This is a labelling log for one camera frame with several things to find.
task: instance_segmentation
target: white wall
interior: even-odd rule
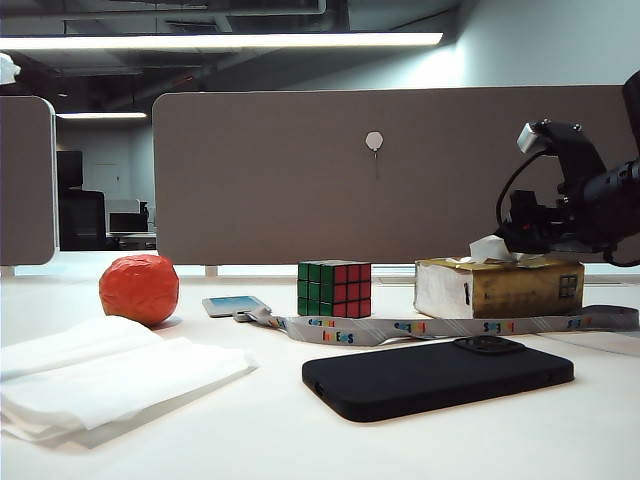
[[[457,53],[463,85],[622,84],[640,69],[638,0],[482,0]]]
[[[58,150],[83,153],[84,190],[155,203],[150,126],[58,125]]]
[[[131,132],[131,195],[155,205],[153,131],[142,127]]]
[[[479,0],[455,45],[286,89],[622,84],[640,69],[640,0]]]

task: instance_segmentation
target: white lanyard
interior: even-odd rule
[[[234,314],[239,322],[255,321],[277,328],[302,342],[372,347],[392,338],[521,335],[573,330],[638,330],[638,310],[612,305],[591,305],[571,315],[496,319],[396,319],[324,316],[280,317],[268,308]]]

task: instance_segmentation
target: ceiling light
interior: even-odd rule
[[[291,48],[429,46],[440,42],[442,33],[301,33],[272,35],[141,35],[122,37],[0,37],[0,50],[183,48]]]
[[[104,119],[104,118],[147,118],[146,113],[142,112],[88,112],[88,113],[57,113],[56,116],[66,120],[88,120],[88,119]]]

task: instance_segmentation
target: office desk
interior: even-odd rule
[[[3,278],[3,344],[101,315],[97,280],[110,261],[99,257],[93,265],[78,263],[47,277]],[[530,347],[571,359],[576,380],[357,424],[320,402],[303,385],[300,367],[312,358],[370,349],[295,342],[275,330],[211,319],[200,303],[206,296],[252,294],[276,313],[294,314],[293,278],[185,274],[180,288],[175,315],[157,333],[251,349],[260,368],[218,390],[164,402],[128,422],[61,442],[34,445],[3,434],[3,480],[638,478],[640,358],[568,343],[597,335],[598,348],[606,349],[612,339],[630,337],[519,336]],[[373,310],[380,316],[419,316],[411,312],[412,295],[410,284],[377,280]],[[589,285],[589,303],[638,308],[640,285]]]
[[[108,232],[107,238],[115,238],[122,250],[155,250],[156,234],[153,232]]]

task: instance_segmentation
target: tissue box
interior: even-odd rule
[[[536,259],[524,264],[416,261],[416,310],[440,318],[562,315],[582,307],[584,266]]]

